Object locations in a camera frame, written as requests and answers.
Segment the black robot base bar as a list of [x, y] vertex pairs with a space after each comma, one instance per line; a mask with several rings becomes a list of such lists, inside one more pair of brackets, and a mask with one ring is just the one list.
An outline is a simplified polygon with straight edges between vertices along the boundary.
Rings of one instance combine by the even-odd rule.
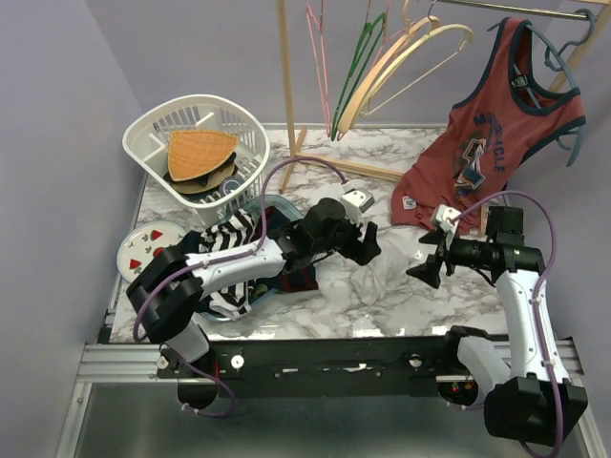
[[242, 398], [437, 397], [470, 405], [478, 385], [443, 337], [213, 342], [198, 363]]

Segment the white tank top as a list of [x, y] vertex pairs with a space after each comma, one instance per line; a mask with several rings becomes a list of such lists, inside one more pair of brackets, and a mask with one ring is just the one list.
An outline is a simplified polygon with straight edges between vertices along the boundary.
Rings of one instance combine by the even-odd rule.
[[383, 239], [379, 245], [381, 254], [358, 267], [349, 278], [356, 297], [365, 305], [372, 305], [397, 290], [407, 281], [407, 269], [425, 258], [425, 253], [416, 245], [401, 243], [399, 239]]

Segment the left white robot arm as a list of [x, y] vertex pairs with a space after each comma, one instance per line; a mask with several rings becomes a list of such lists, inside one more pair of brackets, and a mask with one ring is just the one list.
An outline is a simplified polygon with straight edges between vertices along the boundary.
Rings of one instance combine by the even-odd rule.
[[201, 299], [229, 286], [300, 271], [332, 254], [368, 264], [381, 253], [376, 224], [362, 222], [373, 203], [371, 193], [352, 190], [339, 199], [320, 199], [302, 219], [248, 244], [211, 253], [164, 249], [127, 291], [137, 313], [135, 341], [165, 344], [188, 375], [204, 375], [212, 355], [193, 318]]

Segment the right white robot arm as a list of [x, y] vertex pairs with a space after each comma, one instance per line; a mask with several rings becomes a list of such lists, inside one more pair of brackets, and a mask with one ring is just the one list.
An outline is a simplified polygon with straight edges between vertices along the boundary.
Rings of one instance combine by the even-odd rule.
[[407, 273], [438, 288], [440, 274], [452, 274], [457, 266], [488, 272], [503, 305], [510, 359], [502, 359], [485, 331], [455, 326], [447, 334], [449, 344], [439, 350], [439, 362], [452, 374], [466, 368], [471, 373], [478, 385], [473, 404], [482, 406], [492, 436], [559, 448], [588, 398], [584, 388], [571, 383], [558, 354], [542, 278], [543, 256], [525, 245], [519, 208], [490, 208], [484, 240], [459, 237], [458, 215], [447, 205], [433, 211], [432, 230], [421, 242], [436, 249]]

